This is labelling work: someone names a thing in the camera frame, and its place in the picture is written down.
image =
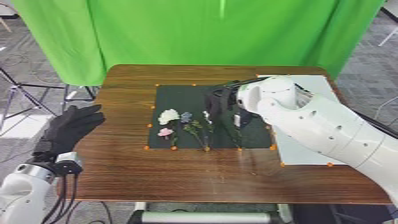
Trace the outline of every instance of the green backdrop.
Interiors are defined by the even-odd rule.
[[[308,65],[338,77],[384,0],[15,0],[63,81],[116,64]]]

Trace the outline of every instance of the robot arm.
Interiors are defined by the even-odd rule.
[[[56,177],[66,179],[68,174],[79,175],[82,172],[82,161],[77,152],[72,151],[80,139],[105,121],[104,113],[96,113],[100,108],[100,106],[93,106],[77,109],[72,106],[66,113],[50,122],[34,149],[32,159],[18,166],[4,179],[0,187],[0,224],[41,224],[50,221],[50,215],[45,217],[45,196]],[[63,200],[66,200],[66,194],[61,195],[59,202]]]
[[[239,89],[239,105],[317,153],[347,163],[398,206],[398,140],[349,107],[274,76]]]

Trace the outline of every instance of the wooden table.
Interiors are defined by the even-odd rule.
[[[391,203],[381,187],[349,166],[281,168],[279,153],[269,149],[144,150],[155,85],[214,85],[256,74],[327,72],[317,67],[180,65],[118,65],[111,69],[96,100],[107,122],[77,149],[86,161],[79,200]]]

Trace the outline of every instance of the pink flower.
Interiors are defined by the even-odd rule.
[[[166,137],[169,139],[169,135],[173,134],[173,130],[169,128],[160,129],[159,136]]]

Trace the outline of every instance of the wall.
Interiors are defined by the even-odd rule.
[[[390,10],[390,12],[398,17],[398,0],[390,0],[384,4],[384,8]]]
[[[15,6],[11,3],[11,0],[2,0],[2,3]],[[13,16],[13,15],[15,15],[15,11],[6,6],[0,5],[0,16]]]

